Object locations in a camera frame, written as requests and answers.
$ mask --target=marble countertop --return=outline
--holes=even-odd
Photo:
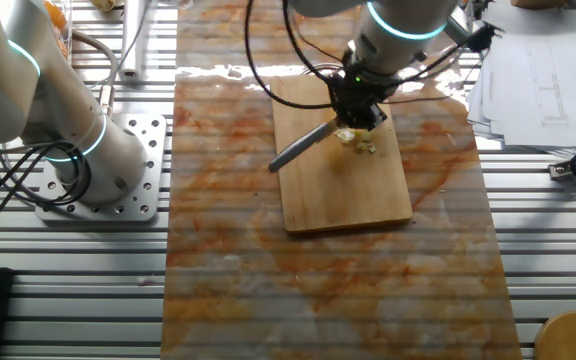
[[[241,23],[211,23],[211,9],[224,14],[215,2],[179,13],[182,34],[187,25],[206,42],[213,31],[232,39],[202,58],[184,46],[197,40],[178,40],[178,60],[192,65],[178,68],[175,91],[162,356],[521,358],[475,139],[451,89],[457,74],[399,96],[454,99],[392,106],[412,220],[293,238],[266,170],[270,99],[246,71]],[[298,75],[279,4],[260,1],[255,14],[260,72]],[[322,45],[340,53],[352,16],[300,22],[306,37],[339,33]]]

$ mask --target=black cable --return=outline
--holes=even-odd
[[[448,52],[446,52],[445,54],[443,54],[441,57],[439,57],[439,59],[437,59],[434,63],[428,65],[427,68],[425,68],[424,70],[418,72],[417,74],[404,79],[401,81],[400,84],[403,83],[407,83],[407,82],[411,82],[411,81],[417,81],[417,80],[423,80],[423,78],[421,77],[421,75],[430,72],[430,70],[436,68],[437,66],[439,66],[439,64],[441,64],[442,62],[444,62],[446,59],[448,59],[452,54],[454,54],[455,52],[457,52],[457,50],[459,50],[462,46],[464,46],[466,43],[461,43],[461,44],[457,44],[455,46],[453,46]]]
[[[317,46],[317,45],[313,44],[312,42],[308,41],[308,40],[304,37],[304,35],[301,33],[301,30],[299,29],[299,25],[297,24],[297,21],[296,21],[296,19],[295,19],[294,14],[293,14],[292,19],[293,19],[293,23],[294,23],[294,25],[295,25],[295,32],[297,33],[297,36],[301,39],[301,41],[305,42],[306,44],[308,44],[309,46],[311,46],[311,47],[314,48],[315,50],[319,51],[320,53],[328,56],[329,58],[335,59],[335,60],[337,60],[337,61],[340,62],[340,63],[343,62],[343,61],[341,61],[340,58],[336,57],[335,55],[332,55],[331,53],[325,51],[324,49],[320,48],[319,46]]]
[[[246,58],[248,59],[248,66],[250,66],[250,70],[252,71],[252,75],[254,76],[255,80],[261,86],[261,89],[266,93],[266,95],[270,96],[271,99],[275,100],[276,102],[296,108],[296,109],[305,109],[305,110],[316,110],[316,109],[327,109],[331,108],[332,104],[321,104],[321,105],[303,105],[297,104],[288,100],[284,100],[279,96],[275,95],[270,89],[267,88],[266,84],[263,82],[259,74],[257,73],[257,68],[255,67],[255,63],[252,59],[252,53],[250,51],[250,18],[252,15],[252,6],[254,0],[248,0],[248,4],[246,5],[246,18],[244,20],[244,45],[246,48]]]
[[[92,174],[90,173],[90,168],[88,166],[88,163],[85,161],[83,154],[78,149],[73,149],[72,146],[67,142],[57,142],[55,144],[56,148],[63,151],[66,154],[66,156],[70,157],[73,163],[73,173],[75,174],[74,175],[75,181],[73,182],[72,186],[70,186],[70,188],[68,188],[63,195],[55,199],[47,199],[44,198],[43,196],[38,195],[34,191],[28,189],[26,186],[21,184],[19,179],[17,179],[13,174],[11,176],[12,182],[15,184],[19,183],[20,185],[19,190],[27,195],[23,196],[18,192],[15,192],[16,198],[22,201],[33,203],[44,209],[49,209],[54,206],[64,206],[72,204],[78,201],[86,193],[88,187],[90,186]],[[1,152],[0,152],[0,161],[2,163],[2,167],[4,168],[4,170],[7,173],[11,172],[11,169],[8,167],[8,161],[3,157]],[[12,191],[10,186],[8,186],[6,183],[4,183],[3,186],[6,188],[6,190]]]
[[[301,51],[301,48],[297,43],[297,39],[295,38],[295,34],[292,31],[292,25],[290,24],[290,8],[288,7],[288,0],[282,0],[282,8],[284,13],[284,25],[286,26],[286,32],[288,33],[288,38],[290,39],[290,43],[292,44],[295,53],[297,53],[297,56],[299,59],[301,59],[301,62],[306,65],[310,72],[315,74],[315,76],[324,83],[331,84],[332,79],[320,73],[319,70],[317,70],[317,68],[315,68],[315,66],[308,60],[306,55],[304,55],[304,52]]]
[[[13,170],[13,171],[11,171],[10,173],[6,174],[6,176],[4,176],[3,179],[0,181],[0,188],[3,186],[4,183],[6,183],[6,181],[8,181],[8,180],[10,179],[10,177],[12,176],[12,174],[13,174],[14,172],[16,172],[16,171],[21,167],[21,164],[23,164],[26,160],[28,160],[28,158],[30,158],[30,156],[31,156],[32,154],[34,154],[34,153],[35,153],[35,150],[31,150],[31,151],[27,152],[27,153],[21,158],[21,160],[19,160],[19,162],[17,162],[17,163],[15,164],[15,166],[12,167],[12,170]]]
[[[37,166],[37,163],[44,157],[44,155],[46,155],[48,153],[48,151],[50,151],[52,149],[53,145],[46,147],[45,149],[43,149],[41,151],[41,153],[39,154],[39,156],[37,156],[36,159],[34,159],[32,161],[32,163],[30,164],[30,166],[28,166],[28,169],[26,169],[26,171],[21,175],[21,177],[19,178],[20,181],[24,181],[26,180],[26,178],[28,177],[28,175],[30,175],[30,173],[32,172],[32,169],[35,168],[35,166]],[[28,159],[28,157],[30,157],[30,155],[34,154],[37,150],[32,150],[30,152],[28,152],[24,157],[25,160]],[[19,168],[19,166],[21,166],[21,164],[23,163],[22,160],[20,160],[17,164],[15,164],[15,167]],[[8,204],[8,202],[10,201],[10,199],[12,199],[12,197],[14,196],[14,193],[17,192],[18,190],[18,186],[19,184],[16,184],[15,187],[13,188],[14,191],[11,191],[8,193],[8,195],[6,195],[6,197],[2,200],[1,204],[0,204],[0,214],[1,212],[4,210],[4,207],[6,207],[6,205]]]
[[[466,75],[466,77],[464,78],[464,80],[461,82],[461,86],[459,87],[459,89],[462,89],[465,82],[468,80],[468,78],[470,77],[470,75],[472,74],[473,70],[475,70],[476,68],[480,67],[481,65],[483,65],[484,59],[486,58],[486,56],[488,56],[488,53],[490,51],[487,51],[486,54],[482,55],[481,53],[479,54],[479,62],[477,63],[477,65],[473,66],[472,69],[470,69],[470,71],[468,72],[468,74]],[[443,71],[449,69],[452,65],[454,65],[455,62],[459,61],[459,58],[457,57],[457,59],[455,59],[455,61],[451,62],[450,66],[445,67],[442,69],[442,71],[438,71],[437,74],[435,74],[434,76],[428,75],[426,76],[424,79],[426,78],[431,78],[431,77],[435,77],[439,74],[441,74]],[[421,102],[421,101],[441,101],[441,100],[445,100],[450,98],[452,95],[444,95],[444,96],[440,96],[440,97],[434,97],[434,98],[418,98],[418,99],[410,99],[410,100],[400,100],[400,101],[385,101],[382,102],[382,104],[386,104],[386,105],[397,105],[397,104],[407,104],[407,103],[412,103],[412,102]]]
[[[45,143],[38,143],[38,144],[32,144],[32,145],[24,145],[24,146],[19,146],[19,147],[15,147],[12,149],[5,149],[5,150],[0,150],[0,154],[12,154],[12,153],[16,153],[18,151],[22,151],[22,150],[29,150],[32,148],[37,148],[37,147],[42,147],[42,146],[48,146],[51,144],[54,144],[54,141],[51,142],[45,142]]]

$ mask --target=food scrap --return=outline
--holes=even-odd
[[[335,132],[335,136],[342,144],[354,146],[355,151],[358,153],[369,152],[374,154],[377,152],[377,148],[372,142],[370,131],[342,128]]]
[[[348,145],[355,140],[355,130],[349,128],[342,128],[335,132],[335,136],[339,138],[342,144]]]

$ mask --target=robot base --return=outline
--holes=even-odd
[[[146,150],[146,171],[139,185],[123,198],[105,204],[74,204],[57,206],[49,211],[35,208],[37,217],[47,223],[72,222],[145,222],[154,219],[159,202],[166,119],[149,114],[115,114],[113,121],[121,128],[130,130]],[[57,179],[55,169],[46,162],[39,194],[56,198],[65,190]]]

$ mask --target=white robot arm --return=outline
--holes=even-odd
[[[115,125],[65,60],[41,1],[13,2],[0,21],[0,143],[66,140],[86,156],[92,180],[81,201],[103,204],[125,196],[145,169],[142,143]],[[68,157],[49,162],[64,184],[72,180]]]

